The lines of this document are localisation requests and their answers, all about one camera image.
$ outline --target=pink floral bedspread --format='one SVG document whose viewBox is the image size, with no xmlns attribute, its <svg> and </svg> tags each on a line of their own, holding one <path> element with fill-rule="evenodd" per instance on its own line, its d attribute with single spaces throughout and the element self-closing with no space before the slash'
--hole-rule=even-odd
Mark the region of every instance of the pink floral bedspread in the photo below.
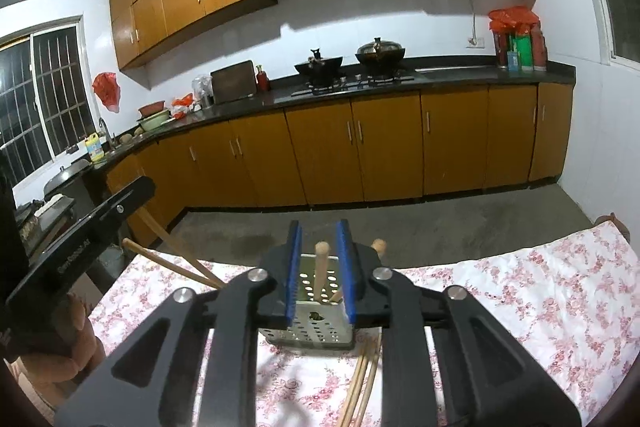
<svg viewBox="0 0 640 427">
<path fill-rule="evenodd" d="M 190 267 L 182 259 L 162 256 Z M 223 280 L 248 268 L 206 264 Z M 607 402 L 640 351 L 640 264 L 609 222 L 548 245 L 480 261 L 398 271 L 435 290 L 454 283 L 466 287 L 567 393 L 583 425 Z M 208 291 L 136 257 L 90 316 L 107 354 L 183 286 Z M 430 341 L 429 328 L 425 329 Z M 375 334 L 359 331 L 358 343 L 364 335 Z M 260 337 L 257 354 L 258 427 L 334 427 L 353 376 L 356 350 L 299 351 L 271 346 Z M 442 422 L 442 387 L 433 348 L 431 354 Z M 381 397 L 382 362 L 364 426 L 380 424 Z"/>
</svg>

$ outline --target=electrical outlet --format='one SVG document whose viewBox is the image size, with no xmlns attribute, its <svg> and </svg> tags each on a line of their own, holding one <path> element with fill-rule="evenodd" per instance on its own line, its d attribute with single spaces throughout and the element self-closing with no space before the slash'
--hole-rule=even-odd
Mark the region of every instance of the electrical outlet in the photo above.
<svg viewBox="0 0 640 427">
<path fill-rule="evenodd" d="M 484 49 L 484 37 L 478 37 L 475 41 L 473 37 L 469 37 L 466 40 L 466 47 L 474 49 Z"/>
</svg>

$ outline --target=faucet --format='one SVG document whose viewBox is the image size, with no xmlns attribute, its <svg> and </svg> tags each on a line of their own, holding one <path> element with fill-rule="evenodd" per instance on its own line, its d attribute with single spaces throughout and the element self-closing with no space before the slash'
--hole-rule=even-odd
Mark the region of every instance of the faucet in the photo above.
<svg viewBox="0 0 640 427">
<path fill-rule="evenodd" d="M 109 128 L 107 127 L 107 124 L 104 121 L 104 118 L 102 117 L 98 118 L 98 127 L 100 127 L 100 131 L 102 131 L 107 141 L 109 142 L 109 147 L 111 148 L 111 150 L 115 150 L 118 145 L 116 144 L 116 140 L 114 140 L 109 134 Z"/>
</svg>

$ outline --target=perforated metal basket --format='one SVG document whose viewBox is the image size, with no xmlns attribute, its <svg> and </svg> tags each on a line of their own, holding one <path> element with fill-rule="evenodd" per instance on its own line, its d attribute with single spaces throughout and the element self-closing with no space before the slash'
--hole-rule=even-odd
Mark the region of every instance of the perforated metal basket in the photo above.
<svg viewBox="0 0 640 427">
<path fill-rule="evenodd" d="M 331 303 L 331 295 L 341 286 L 338 258 L 329 256 L 327 279 L 322 288 L 322 301 L 314 301 L 316 256 L 303 253 L 300 258 L 298 298 L 293 324 L 287 330 L 262 329 L 270 344 L 306 349 L 351 349 L 353 327 L 349 324 L 344 304 Z"/>
</svg>

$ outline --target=kitchen countertop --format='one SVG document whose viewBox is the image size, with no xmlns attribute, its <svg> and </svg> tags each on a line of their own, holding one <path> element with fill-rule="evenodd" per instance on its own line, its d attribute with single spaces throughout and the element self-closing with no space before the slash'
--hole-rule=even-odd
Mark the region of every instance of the kitchen countertop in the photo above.
<svg viewBox="0 0 640 427">
<path fill-rule="evenodd" d="M 304 83 L 272 82 L 272 89 L 269 92 L 259 92 L 251 98 L 227 102 L 221 105 L 196 111 L 188 114 L 180 120 L 171 121 L 150 132 L 135 137 L 127 145 L 118 147 L 114 152 L 109 152 L 105 158 L 93 165 L 95 171 L 102 171 L 116 164 L 124 156 L 139 150 L 147 143 L 160 138 L 185 132 L 198 126 L 214 123 L 217 121 L 232 120 L 242 116 L 249 116 L 270 110 L 282 109 L 305 105 L 310 103 L 328 102 L 355 96 L 390 94 L 395 92 L 425 90 L 441 87 L 463 87 L 463 86 L 512 86 L 539 83 L 570 84 L 575 85 L 575 75 L 564 71 L 562 68 L 558 72 L 551 71 L 519 71 L 511 73 L 497 68 L 496 66 L 451 66 L 439 68 L 425 68 L 411 72 L 413 80 L 393 82 L 381 86 L 368 86 L 365 83 L 354 85 L 348 84 L 342 89 L 337 89 L 325 94 L 312 95 L 311 93 L 300 96 L 292 96 L 293 93 L 306 88 Z"/>
</svg>

